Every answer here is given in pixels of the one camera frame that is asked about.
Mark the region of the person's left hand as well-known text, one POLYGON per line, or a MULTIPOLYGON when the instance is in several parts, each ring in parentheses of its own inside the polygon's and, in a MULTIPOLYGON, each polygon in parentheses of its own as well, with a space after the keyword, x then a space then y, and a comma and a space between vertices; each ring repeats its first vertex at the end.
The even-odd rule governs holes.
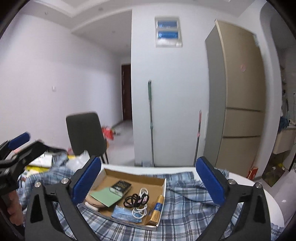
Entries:
POLYGON ((24 217, 22 212, 22 206, 19 202, 19 197, 16 191, 9 194, 11 204, 8 207, 8 213, 10 215, 10 221, 12 224, 19 226, 23 224, 24 217))

